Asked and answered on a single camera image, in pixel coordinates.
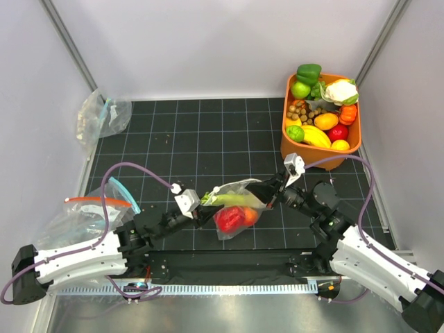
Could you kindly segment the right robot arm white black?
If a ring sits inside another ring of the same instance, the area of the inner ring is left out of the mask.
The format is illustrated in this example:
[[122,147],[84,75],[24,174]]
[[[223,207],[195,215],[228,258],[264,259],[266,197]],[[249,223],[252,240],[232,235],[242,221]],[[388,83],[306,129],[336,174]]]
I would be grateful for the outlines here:
[[402,259],[366,234],[338,210],[339,197],[328,182],[311,191],[286,185],[281,173],[253,182],[246,189],[267,207],[281,203],[312,219],[319,241],[311,255],[296,261],[299,271],[344,275],[376,293],[417,332],[438,332],[443,326],[443,272],[426,270]]

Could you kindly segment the green celery stalk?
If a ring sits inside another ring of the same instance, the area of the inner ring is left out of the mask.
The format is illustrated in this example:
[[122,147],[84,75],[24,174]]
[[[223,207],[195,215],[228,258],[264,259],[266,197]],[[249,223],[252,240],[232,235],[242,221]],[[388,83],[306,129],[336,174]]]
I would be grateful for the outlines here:
[[263,208],[264,204],[252,194],[236,194],[229,192],[227,194],[207,193],[201,199],[204,206],[245,206],[251,208]]

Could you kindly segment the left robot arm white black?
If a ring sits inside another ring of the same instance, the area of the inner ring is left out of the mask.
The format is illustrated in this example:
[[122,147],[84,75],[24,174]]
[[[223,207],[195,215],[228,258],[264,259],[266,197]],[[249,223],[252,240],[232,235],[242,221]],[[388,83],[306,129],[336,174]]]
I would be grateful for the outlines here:
[[10,304],[27,305],[41,300],[57,287],[103,275],[139,278],[146,272],[147,255],[155,241],[185,228],[199,228],[221,208],[220,205],[199,205],[188,214],[182,214],[178,208],[169,212],[151,208],[104,238],[51,250],[37,250],[32,244],[23,246],[11,264]]

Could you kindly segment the red tomato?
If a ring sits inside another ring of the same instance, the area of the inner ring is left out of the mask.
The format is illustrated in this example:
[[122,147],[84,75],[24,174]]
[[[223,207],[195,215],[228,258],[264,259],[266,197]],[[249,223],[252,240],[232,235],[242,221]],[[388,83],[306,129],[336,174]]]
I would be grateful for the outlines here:
[[256,224],[259,219],[259,213],[250,207],[244,207],[244,226],[247,228]]

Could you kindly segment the red bell pepper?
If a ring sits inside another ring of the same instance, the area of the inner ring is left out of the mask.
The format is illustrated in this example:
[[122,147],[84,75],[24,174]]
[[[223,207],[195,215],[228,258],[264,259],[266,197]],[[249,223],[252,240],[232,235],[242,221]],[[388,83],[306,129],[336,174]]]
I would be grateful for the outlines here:
[[244,210],[239,206],[226,207],[214,217],[216,226],[223,233],[232,233],[244,226]]

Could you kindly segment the clear polka dot zip bag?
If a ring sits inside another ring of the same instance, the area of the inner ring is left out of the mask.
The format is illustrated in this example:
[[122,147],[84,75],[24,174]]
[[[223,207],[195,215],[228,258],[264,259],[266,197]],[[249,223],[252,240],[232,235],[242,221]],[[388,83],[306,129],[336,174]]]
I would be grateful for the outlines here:
[[200,200],[203,206],[223,206],[214,216],[219,241],[234,238],[239,233],[252,227],[268,208],[247,186],[260,182],[256,178],[247,178],[224,185],[215,186],[206,192]]

